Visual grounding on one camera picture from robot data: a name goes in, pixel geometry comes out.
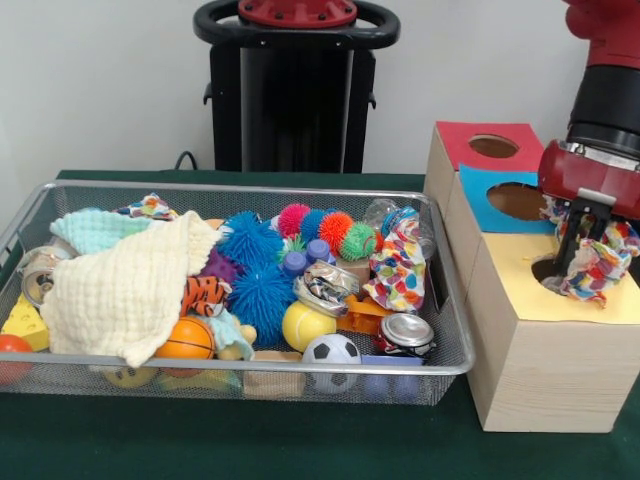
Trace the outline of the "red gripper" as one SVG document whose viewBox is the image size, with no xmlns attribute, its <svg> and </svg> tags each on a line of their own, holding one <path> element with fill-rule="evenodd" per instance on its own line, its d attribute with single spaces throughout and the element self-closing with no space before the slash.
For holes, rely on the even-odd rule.
<svg viewBox="0 0 640 480">
<path fill-rule="evenodd" d="M 601 205 L 590 207 L 593 217 L 588 238 L 600 242 L 611 212 L 629 220 L 639 219 L 639 161 L 585 144 L 553 140 L 545 148 L 538 169 L 538 185 L 552 197 L 576 198 Z M 586 203 L 568 208 L 565 230 L 555 256 L 555 273 L 565 277 L 578 245 L 578 233 Z"/>
</svg>

